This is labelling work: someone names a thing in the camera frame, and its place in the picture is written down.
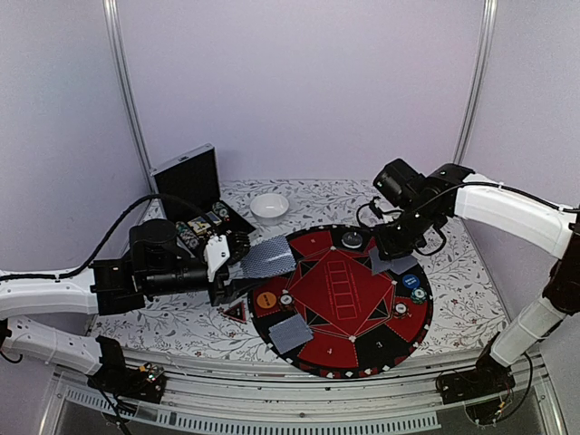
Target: patterned table surface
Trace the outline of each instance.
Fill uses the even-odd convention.
[[[284,222],[273,227],[259,225],[249,211],[251,199],[267,192],[287,196],[291,205]],[[356,225],[356,209],[376,195],[370,182],[356,180],[222,183],[222,198],[256,226],[263,239],[324,224]],[[368,213],[362,216],[372,220]],[[145,219],[161,217],[159,204],[151,204]],[[417,256],[430,280],[434,314],[425,341],[411,357],[482,347],[507,323],[491,280],[462,222],[452,219],[443,231],[449,241],[440,253]],[[425,250],[438,242],[437,236],[433,236]],[[239,268],[232,270],[233,276],[239,273]],[[139,311],[96,317],[90,334],[105,335],[125,347],[142,351],[285,364],[262,342],[249,317],[247,324],[241,324],[226,318],[221,311],[223,308],[209,304],[206,294],[163,296]]]

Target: perforated metal strip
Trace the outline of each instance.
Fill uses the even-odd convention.
[[[96,411],[112,414],[109,404],[96,391],[67,387],[66,399]],[[138,411],[128,419],[165,428],[203,435],[382,435],[418,433],[439,429],[435,412],[408,417],[356,422],[260,423],[199,417],[186,412],[155,409]]]

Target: blue button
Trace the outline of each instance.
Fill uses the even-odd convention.
[[[405,275],[402,278],[402,283],[405,284],[407,288],[417,288],[421,283],[419,278],[415,275]]]

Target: wall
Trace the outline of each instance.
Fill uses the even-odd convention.
[[[479,0],[119,3],[153,166],[211,142],[222,179],[448,161],[482,13]]]
[[[464,164],[569,205],[580,202],[580,4],[499,2],[496,31]],[[471,225],[512,315],[547,281],[554,259],[497,230]],[[580,318],[542,345],[569,433],[580,433]]]
[[[77,266],[146,193],[102,3],[1,2],[0,59],[0,269]],[[104,255],[119,254],[126,228]],[[49,320],[79,332],[85,319]],[[51,374],[0,360],[0,433],[38,431]]]

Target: white bowl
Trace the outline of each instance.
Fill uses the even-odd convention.
[[[282,221],[282,216],[288,211],[288,199],[277,193],[265,193],[252,199],[250,211],[254,218],[262,224],[276,225]]]

